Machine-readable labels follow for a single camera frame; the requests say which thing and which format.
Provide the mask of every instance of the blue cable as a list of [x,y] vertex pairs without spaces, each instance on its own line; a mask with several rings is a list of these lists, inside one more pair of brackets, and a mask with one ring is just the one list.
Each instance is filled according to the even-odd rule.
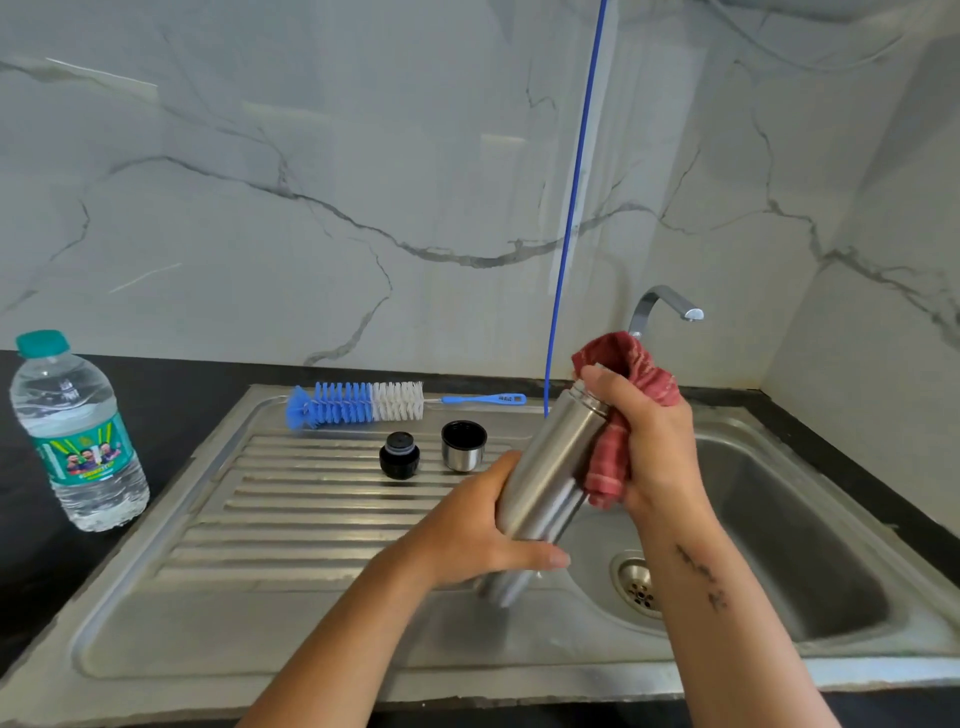
[[573,230],[573,209],[577,205],[577,186],[580,182],[580,163],[584,157],[584,138],[587,136],[587,116],[590,111],[590,95],[593,93],[593,75],[597,69],[597,55],[600,52],[600,36],[603,35],[603,18],[606,13],[607,0],[600,0],[600,12],[597,14],[597,28],[593,34],[593,52],[590,54],[590,70],[587,73],[587,93],[584,96],[584,115],[580,119],[580,138],[577,140],[577,158],[573,162],[573,184],[570,186],[570,206],[566,210],[564,249],[560,255],[560,273],[557,275],[557,293],[553,299],[553,320],[550,322],[550,343],[546,348],[546,375],[543,377],[543,417],[550,414],[550,367],[553,364],[553,343],[557,337],[557,317],[560,314],[560,297],[564,292],[566,252],[570,247],[570,233]]

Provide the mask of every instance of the faucet spout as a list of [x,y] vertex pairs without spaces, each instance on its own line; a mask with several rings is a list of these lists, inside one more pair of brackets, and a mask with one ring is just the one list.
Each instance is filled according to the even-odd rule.
[[639,303],[634,309],[634,316],[630,319],[630,328],[628,331],[635,339],[639,339],[647,329],[647,321],[650,319],[650,312],[654,308],[654,303],[663,300],[673,310],[680,314],[684,321],[703,321],[704,312],[697,308],[686,298],[677,293],[668,285],[655,285],[649,291],[643,294]]

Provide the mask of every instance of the hand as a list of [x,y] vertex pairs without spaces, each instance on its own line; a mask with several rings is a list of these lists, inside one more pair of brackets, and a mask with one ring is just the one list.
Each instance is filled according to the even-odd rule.
[[489,571],[564,569],[570,557],[541,541],[512,541],[497,530],[496,499],[520,459],[504,453],[484,473],[455,487],[391,548],[417,562],[428,586],[456,584]]
[[658,509],[710,509],[697,462],[693,410],[685,400],[664,407],[623,376],[595,366],[581,370],[590,392],[616,407],[630,426],[633,473],[623,505],[639,524]]

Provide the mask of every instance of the kitchen towel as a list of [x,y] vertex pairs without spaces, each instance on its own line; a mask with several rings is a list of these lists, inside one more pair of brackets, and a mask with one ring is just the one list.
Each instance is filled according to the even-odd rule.
[[[677,379],[654,365],[654,357],[626,331],[608,333],[593,339],[571,357],[574,371],[587,364],[603,364],[625,376],[651,400],[669,407],[681,399]],[[591,504],[609,508],[623,497],[624,484],[630,479],[630,426],[623,415],[611,408],[610,421],[597,438],[584,490]]]

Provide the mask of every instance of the black countertop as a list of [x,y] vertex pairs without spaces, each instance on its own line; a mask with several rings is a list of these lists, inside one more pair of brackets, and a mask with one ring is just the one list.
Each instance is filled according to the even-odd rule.
[[[152,500],[251,384],[422,379],[428,391],[542,394],[542,382],[495,377],[358,372],[117,356],[88,357],[109,377],[150,482]],[[0,381],[20,365],[0,352]],[[559,391],[564,385],[554,384]],[[743,406],[811,465],[870,510],[960,586],[960,540],[757,391],[684,389],[688,399]],[[125,533],[83,533],[69,523],[46,483],[6,398],[0,404],[0,674],[77,591]],[[845,726],[956,725],[960,688],[828,695]],[[164,723],[220,728],[235,721]],[[431,708],[374,714],[373,726],[686,726],[682,701],[563,704],[495,709]]]

